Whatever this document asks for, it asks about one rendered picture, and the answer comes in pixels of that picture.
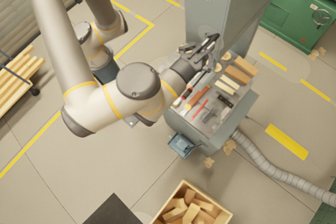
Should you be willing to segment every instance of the flexible hose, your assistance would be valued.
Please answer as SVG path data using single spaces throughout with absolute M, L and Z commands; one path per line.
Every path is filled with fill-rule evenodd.
M 335 193 L 324 190 L 323 188 L 306 181 L 304 178 L 300 178 L 297 175 L 294 175 L 290 172 L 285 172 L 278 167 L 273 166 L 263 156 L 255 144 L 252 143 L 252 141 L 249 140 L 249 138 L 246 137 L 241 131 L 236 130 L 232 136 L 232 139 L 238 145 L 240 145 L 244 151 L 246 151 L 250 158 L 255 162 L 256 166 L 258 166 L 259 170 L 264 172 L 269 177 L 281 182 L 285 182 L 286 184 L 308 193 L 310 196 L 313 196 L 334 208 L 336 207 Z

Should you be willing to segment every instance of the red pencil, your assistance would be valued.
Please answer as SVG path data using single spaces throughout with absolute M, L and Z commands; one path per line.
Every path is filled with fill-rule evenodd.
M 195 113 L 195 115 L 193 115 L 193 117 L 191 118 L 191 121 L 193 119 L 195 119 L 195 117 L 198 115 L 198 113 L 200 113 L 200 111 L 204 108 L 204 106 L 206 105 L 206 103 L 209 101 L 209 99 L 205 100 L 205 102 L 201 105 L 201 107 L 197 110 L 197 112 Z

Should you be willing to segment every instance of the wooden crate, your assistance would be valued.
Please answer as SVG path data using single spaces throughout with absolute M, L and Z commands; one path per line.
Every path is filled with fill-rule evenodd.
M 173 207 L 172 199 L 173 198 L 184 198 L 185 193 L 187 192 L 187 189 L 192 189 L 196 192 L 195 199 L 199 199 L 201 201 L 210 203 L 214 205 L 214 210 L 213 211 L 207 211 L 204 210 L 207 214 L 210 216 L 214 217 L 215 219 L 218 217 L 218 215 L 223 212 L 223 215 L 225 216 L 225 220 L 218 223 L 218 224 L 227 224 L 233 217 L 233 214 L 230 213 L 220 202 L 216 201 L 213 199 L 211 196 L 203 192 L 200 188 L 196 187 L 193 185 L 191 182 L 187 180 L 183 180 L 179 186 L 175 189 L 174 193 L 168 198 L 164 206 L 160 209 L 160 211 L 157 213 L 155 218 L 151 221 L 150 224 L 157 224 L 157 223 L 166 223 L 162 217 L 165 213 L 168 213 L 171 211 Z
M 31 57 L 29 53 L 34 50 L 32 45 L 27 46 L 7 68 L 30 82 L 30 85 L 20 80 L 5 69 L 0 71 L 0 118 L 32 87 L 29 80 L 45 63 L 43 58 Z

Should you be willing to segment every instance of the concrete floor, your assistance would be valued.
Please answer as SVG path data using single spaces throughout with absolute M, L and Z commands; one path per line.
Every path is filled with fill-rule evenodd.
M 164 0 L 115 0 L 130 9 L 125 13 L 129 32 L 111 44 L 115 52 L 129 44 L 146 24 L 155 27 L 117 61 L 120 67 L 144 61 L 157 67 L 185 41 L 185 12 Z M 184 0 L 173 0 L 184 5 Z M 85 2 L 69 11 L 73 23 L 93 20 Z M 316 61 L 287 42 L 259 28 L 247 56 L 261 72 L 252 89 L 260 95 L 250 116 L 262 125 L 276 125 L 310 151 L 301 161 L 252 120 L 239 129 L 276 166 L 328 189 L 336 175 L 336 25 L 316 45 L 327 53 Z M 38 97 L 25 94 L 0 120 L 0 170 L 39 132 L 63 105 L 42 37 L 34 55 L 46 64 L 31 79 L 41 89 Z M 279 71 L 259 52 L 288 68 Z M 322 99 L 300 83 L 304 79 L 331 98 Z M 83 223 L 115 193 L 144 224 L 159 211 L 179 182 L 186 178 L 216 198 L 234 216 L 230 223 L 308 224 L 320 202 L 286 184 L 265 176 L 240 147 L 227 157 L 212 156 L 211 169 L 195 151 L 182 160 L 167 146 L 174 134 L 160 119 L 151 128 L 132 130 L 120 121 L 93 136 L 79 139 L 57 119 L 0 180 L 0 223 Z

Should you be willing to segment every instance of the green object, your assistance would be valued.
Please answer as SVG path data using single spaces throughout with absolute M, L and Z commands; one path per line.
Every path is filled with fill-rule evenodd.
M 332 184 L 330 190 L 332 193 L 336 193 L 336 180 Z M 314 215 L 310 224 L 335 224 L 336 223 L 336 210 L 335 208 L 322 203 Z
M 311 5 L 325 9 L 331 14 L 331 22 L 317 29 L 313 21 L 315 11 Z M 306 54 L 310 54 L 317 41 L 336 20 L 336 2 L 333 0 L 272 0 L 266 8 L 260 25 L 291 43 Z

